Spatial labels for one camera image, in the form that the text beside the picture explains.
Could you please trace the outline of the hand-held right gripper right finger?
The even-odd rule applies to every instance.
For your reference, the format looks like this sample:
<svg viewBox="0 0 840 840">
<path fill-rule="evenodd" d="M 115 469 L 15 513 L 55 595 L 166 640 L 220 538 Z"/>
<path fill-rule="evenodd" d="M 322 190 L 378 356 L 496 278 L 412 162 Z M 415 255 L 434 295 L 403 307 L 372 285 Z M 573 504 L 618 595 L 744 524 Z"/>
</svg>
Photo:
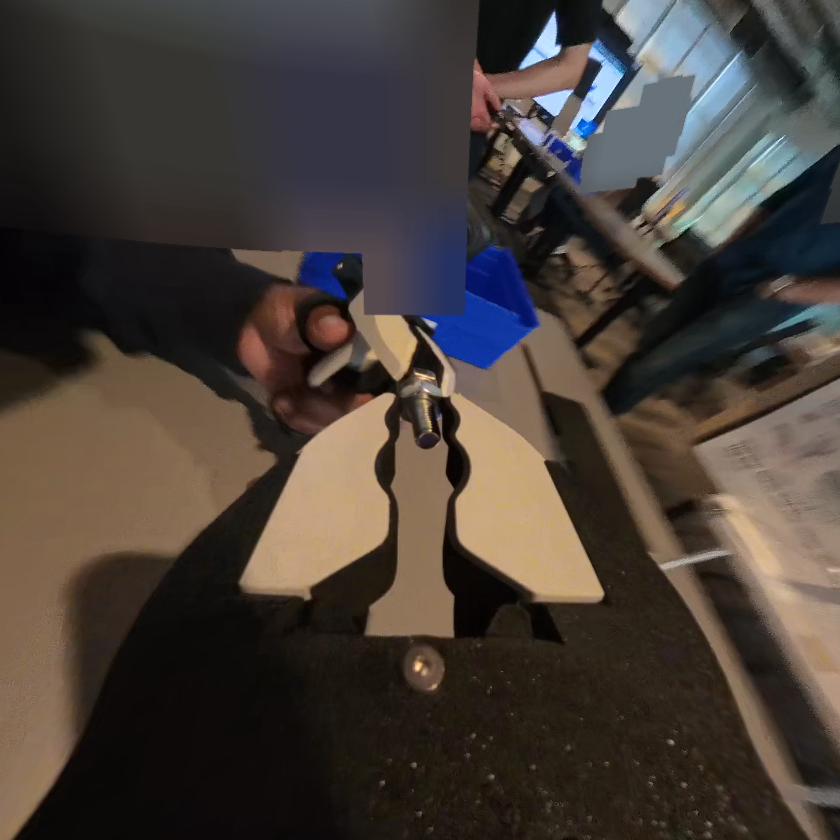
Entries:
<svg viewBox="0 0 840 840">
<path fill-rule="evenodd" d="M 466 474 L 454 494 L 455 541 L 528 601 L 596 604 L 605 592 L 542 454 L 460 394 L 453 442 Z"/>
</svg>

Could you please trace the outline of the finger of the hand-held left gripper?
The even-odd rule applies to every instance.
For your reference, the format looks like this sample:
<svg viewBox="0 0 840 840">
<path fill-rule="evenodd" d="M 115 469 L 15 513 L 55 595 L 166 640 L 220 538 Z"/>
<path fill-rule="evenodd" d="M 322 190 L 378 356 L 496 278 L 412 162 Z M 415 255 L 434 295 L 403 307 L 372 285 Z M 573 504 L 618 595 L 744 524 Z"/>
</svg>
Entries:
<svg viewBox="0 0 840 840">
<path fill-rule="evenodd" d="M 398 383 L 409 375 L 418 339 L 402 315 L 364 315 L 363 337 L 369 351 L 363 373 L 372 382 Z"/>
<path fill-rule="evenodd" d="M 424 320 L 409 320 L 408 329 L 413 336 L 408 373 L 413 369 L 432 371 L 437 377 L 442 393 L 440 398 L 450 398 L 455 393 L 455 370 L 449 358 L 435 342 L 432 328 Z"/>
</svg>

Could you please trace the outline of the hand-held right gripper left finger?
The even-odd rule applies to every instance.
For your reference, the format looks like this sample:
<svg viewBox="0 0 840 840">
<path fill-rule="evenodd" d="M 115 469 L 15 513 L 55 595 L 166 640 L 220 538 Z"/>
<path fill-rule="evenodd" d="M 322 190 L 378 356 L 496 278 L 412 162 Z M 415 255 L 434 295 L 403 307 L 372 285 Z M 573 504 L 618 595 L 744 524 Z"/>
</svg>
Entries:
<svg viewBox="0 0 840 840">
<path fill-rule="evenodd" d="M 380 395 L 303 446 L 239 579 L 242 592 L 308 599 L 383 544 L 391 502 L 376 460 L 394 404 L 393 394 Z"/>
</svg>

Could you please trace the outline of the steel bolt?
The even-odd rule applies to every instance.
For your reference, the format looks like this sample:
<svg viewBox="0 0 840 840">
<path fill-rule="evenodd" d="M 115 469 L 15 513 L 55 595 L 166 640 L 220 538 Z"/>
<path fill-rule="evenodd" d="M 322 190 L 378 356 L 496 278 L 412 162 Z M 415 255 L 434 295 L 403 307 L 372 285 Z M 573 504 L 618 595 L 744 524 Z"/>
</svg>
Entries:
<svg viewBox="0 0 840 840">
<path fill-rule="evenodd" d="M 443 439 L 442 405 L 449 398 L 436 400 L 421 396 L 403 400 L 395 393 L 400 402 L 402 419 L 407 421 L 412 430 L 414 442 L 423 450 L 435 448 Z"/>
</svg>

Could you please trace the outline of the blue plastic bin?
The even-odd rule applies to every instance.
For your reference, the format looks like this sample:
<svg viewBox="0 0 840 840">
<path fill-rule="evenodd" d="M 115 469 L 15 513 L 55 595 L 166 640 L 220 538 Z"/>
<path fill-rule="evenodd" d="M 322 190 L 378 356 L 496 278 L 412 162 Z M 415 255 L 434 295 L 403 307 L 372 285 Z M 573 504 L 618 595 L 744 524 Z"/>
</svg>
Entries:
<svg viewBox="0 0 840 840">
<path fill-rule="evenodd" d="M 343 298 L 333 268 L 344 256 L 306 252 L 298 268 L 298 283 Z M 510 250 L 493 245 L 483 248 L 468 261 L 465 280 L 462 314 L 435 314 L 423 320 L 447 356 L 486 370 L 528 337 L 539 326 L 539 318 Z"/>
</svg>

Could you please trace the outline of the person's left forearm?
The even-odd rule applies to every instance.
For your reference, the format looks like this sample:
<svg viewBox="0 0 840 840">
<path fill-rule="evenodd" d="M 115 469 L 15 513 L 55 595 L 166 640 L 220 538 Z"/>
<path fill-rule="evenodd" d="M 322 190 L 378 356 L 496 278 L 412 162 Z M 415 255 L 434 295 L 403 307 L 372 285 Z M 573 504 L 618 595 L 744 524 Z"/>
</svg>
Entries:
<svg viewBox="0 0 840 840">
<path fill-rule="evenodd" d="M 100 332 L 126 354 L 208 362 L 257 382 L 239 361 L 239 334 L 272 285 L 291 285 L 225 248 L 13 227 L 2 227 L 1 263 L 2 350 L 59 375 L 89 363 L 83 334 Z"/>
</svg>

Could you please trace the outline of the person's left hand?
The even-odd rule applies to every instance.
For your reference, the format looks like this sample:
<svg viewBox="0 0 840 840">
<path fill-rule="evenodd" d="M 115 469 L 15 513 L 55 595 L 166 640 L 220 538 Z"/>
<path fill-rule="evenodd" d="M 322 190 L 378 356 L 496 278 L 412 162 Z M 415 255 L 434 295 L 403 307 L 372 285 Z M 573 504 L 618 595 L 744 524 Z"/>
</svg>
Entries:
<svg viewBox="0 0 840 840">
<path fill-rule="evenodd" d="M 334 384 L 308 384 L 310 348 L 330 353 L 350 341 L 353 325 L 331 305 L 311 310 L 302 339 L 296 321 L 301 303 L 314 289 L 272 285 L 247 318 L 237 345 L 238 358 L 268 392 L 273 414 L 294 432 L 312 436 L 373 399 Z"/>
</svg>

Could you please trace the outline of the wooden document stand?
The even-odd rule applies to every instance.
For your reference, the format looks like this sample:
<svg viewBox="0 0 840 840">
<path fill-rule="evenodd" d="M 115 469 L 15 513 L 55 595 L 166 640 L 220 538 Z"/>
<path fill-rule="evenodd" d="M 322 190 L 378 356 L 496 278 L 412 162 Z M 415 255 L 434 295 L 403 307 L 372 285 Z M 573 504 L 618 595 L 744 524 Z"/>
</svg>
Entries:
<svg viewBox="0 0 840 840">
<path fill-rule="evenodd" d="M 763 391 L 740 394 L 733 405 L 698 423 L 692 440 L 694 455 L 695 447 L 708 439 L 834 381 L 838 381 L 837 356 Z M 772 560 L 768 545 L 747 516 L 709 479 L 714 493 L 703 500 L 702 509 L 712 531 L 722 541 L 722 554 L 733 562 L 788 669 L 838 754 L 839 590 L 788 582 L 768 572 L 765 564 Z"/>
</svg>

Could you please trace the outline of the long wooden office table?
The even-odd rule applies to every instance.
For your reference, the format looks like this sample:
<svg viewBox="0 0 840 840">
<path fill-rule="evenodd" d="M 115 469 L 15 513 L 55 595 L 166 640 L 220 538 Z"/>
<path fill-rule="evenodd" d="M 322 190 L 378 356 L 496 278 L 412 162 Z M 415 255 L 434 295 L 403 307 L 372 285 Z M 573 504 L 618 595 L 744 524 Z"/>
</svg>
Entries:
<svg viewBox="0 0 840 840">
<path fill-rule="evenodd" d="M 623 292 L 575 340 L 582 349 L 631 308 L 650 295 L 669 295 L 684 279 L 684 274 L 662 255 L 658 248 L 642 236 L 614 206 L 595 194 L 585 194 L 561 164 L 542 146 L 546 132 L 540 132 L 530 121 L 514 110 L 497 117 L 496 136 L 506 135 L 519 152 L 520 159 L 500 186 L 490 206 L 493 217 L 504 218 L 509 205 L 533 177 L 549 188 L 547 205 L 557 207 L 564 221 L 549 224 L 534 241 L 523 265 L 527 277 L 536 277 L 560 243 L 562 228 L 592 243 L 592 231 L 605 244 L 605 266 L 611 270 L 620 265 L 629 268 Z"/>
</svg>

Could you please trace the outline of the printed instruction sheet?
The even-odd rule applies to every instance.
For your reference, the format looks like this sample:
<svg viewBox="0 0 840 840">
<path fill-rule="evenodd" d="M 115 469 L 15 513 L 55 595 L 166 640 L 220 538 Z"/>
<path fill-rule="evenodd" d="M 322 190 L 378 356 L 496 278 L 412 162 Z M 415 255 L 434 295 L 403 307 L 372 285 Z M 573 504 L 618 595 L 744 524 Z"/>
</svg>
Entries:
<svg viewBox="0 0 840 840">
<path fill-rule="evenodd" d="M 768 572 L 838 591 L 838 381 L 708 439 L 695 454 L 768 545 Z"/>
</svg>

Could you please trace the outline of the large display screen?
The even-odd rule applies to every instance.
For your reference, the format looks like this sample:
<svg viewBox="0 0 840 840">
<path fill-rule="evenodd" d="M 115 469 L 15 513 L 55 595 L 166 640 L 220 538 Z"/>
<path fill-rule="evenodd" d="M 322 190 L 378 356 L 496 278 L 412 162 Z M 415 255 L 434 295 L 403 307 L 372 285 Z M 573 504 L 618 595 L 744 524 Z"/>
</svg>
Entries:
<svg viewBox="0 0 840 840">
<path fill-rule="evenodd" d="M 559 54 L 560 47 L 556 40 L 558 31 L 556 14 L 551 13 L 519 68 L 528 68 Z M 633 72 L 635 59 L 629 53 L 631 45 L 632 40 L 618 25 L 614 16 L 603 9 L 598 36 L 590 49 L 590 58 L 598 62 L 601 68 L 582 99 L 572 125 L 582 120 L 589 123 L 602 120 L 602 112 L 611 107 L 610 103 L 615 100 L 616 91 L 624 83 L 627 75 Z"/>
</svg>

